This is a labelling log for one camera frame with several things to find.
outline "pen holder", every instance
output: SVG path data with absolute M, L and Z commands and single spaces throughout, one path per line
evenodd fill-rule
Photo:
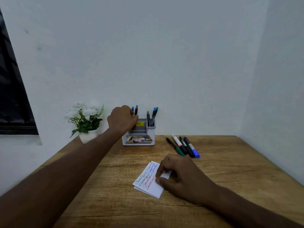
M 153 146 L 155 144 L 155 119 L 154 126 L 147 126 L 146 118 L 139 118 L 133 130 L 124 134 L 124 146 Z

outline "wooden table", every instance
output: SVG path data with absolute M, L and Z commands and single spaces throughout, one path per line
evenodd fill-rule
M 304 187 L 235 136 L 189 136 L 201 158 L 199 168 L 215 183 L 304 224 Z M 176 198 L 160 199 L 133 189 L 150 161 L 160 162 L 173 148 L 165 136 L 154 146 L 123 146 L 119 140 L 98 165 L 55 227 L 230 227 L 212 211 Z M 81 145 L 77 137 L 45 166 Z

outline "flower pot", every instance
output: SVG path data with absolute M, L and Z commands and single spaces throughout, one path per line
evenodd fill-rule
M 87 143 L 88 141 L 91 141 L 92 139 L 96 138 L 98 133 L 98 129 L 96 130 L 90 130 L 89 133 L 78 133 L 79 138 L 82 141 L 82 143 Z

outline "stack of paper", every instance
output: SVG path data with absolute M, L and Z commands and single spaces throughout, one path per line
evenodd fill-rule
M 133 183 L 134 189 L 140 190 L 146 194 L 159 199 L 164 188 L 155 182 L 155 174 L 159 167 L 159 163 L 150 162 L 141 175 Z M 163 172 L 161 177 L 169 179 L 171 171 Z

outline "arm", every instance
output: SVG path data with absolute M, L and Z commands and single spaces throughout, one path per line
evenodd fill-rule
M 138 119 L 115 108 L 109 129 L 27 177 L 0 198 L 0 227 L 52 227 L 117 140 Z
M 160 177 L 163 171 L 168 170 L 177 173 L 178 182 Z M 218 186 L 190 157 L 167 155 L 157 170 L 155 181 L 169 192 L 192 203 L 207 206 L 241 227 L 303 227 Z

